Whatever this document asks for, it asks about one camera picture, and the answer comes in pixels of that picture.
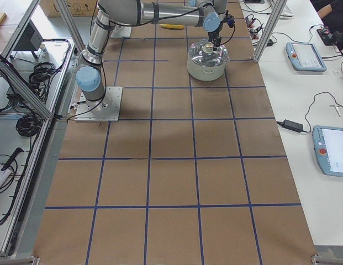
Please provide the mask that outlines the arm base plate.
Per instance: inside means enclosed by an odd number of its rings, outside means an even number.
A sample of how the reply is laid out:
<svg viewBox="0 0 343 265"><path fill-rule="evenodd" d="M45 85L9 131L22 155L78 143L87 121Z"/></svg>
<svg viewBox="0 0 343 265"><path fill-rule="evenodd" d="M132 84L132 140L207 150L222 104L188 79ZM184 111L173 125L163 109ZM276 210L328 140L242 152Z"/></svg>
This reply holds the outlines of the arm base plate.
<svg viewBox="0 0 343 265"><path fill-rule="evenodd" d="M116 25L110 34L111 39L122 39L131 37L132 27Z"/></svg>
<svg viewBox="0 0 343 265"><path fill-rule="evenodd" d="M120 105L123 94L122 87L107 87L103 102L90 102L81 93L80 101L76 110L74 121L77 122L105 122L119 121Z"/></svg>

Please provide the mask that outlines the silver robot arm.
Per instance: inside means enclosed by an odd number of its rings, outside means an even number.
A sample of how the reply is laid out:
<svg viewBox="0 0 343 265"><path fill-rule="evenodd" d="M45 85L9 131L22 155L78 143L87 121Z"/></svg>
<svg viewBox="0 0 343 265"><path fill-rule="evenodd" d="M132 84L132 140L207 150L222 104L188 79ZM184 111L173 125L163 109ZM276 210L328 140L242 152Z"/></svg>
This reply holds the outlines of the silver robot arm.
<svg viewBox="0 0 343 265"><path fill-rule="evenodd" d="M120 100L103 84L103 54L111 38L128 38L132 28L148 24L193 26L203 28L208 40L202 44L206 53L224 50L220 32L223 24L233 23L226 1L189 1L187 6L143 1L98 1L91 37L77 60L76 84L82 91L83 103L78 115L104 115L109 109L119 110Z"/></svg>

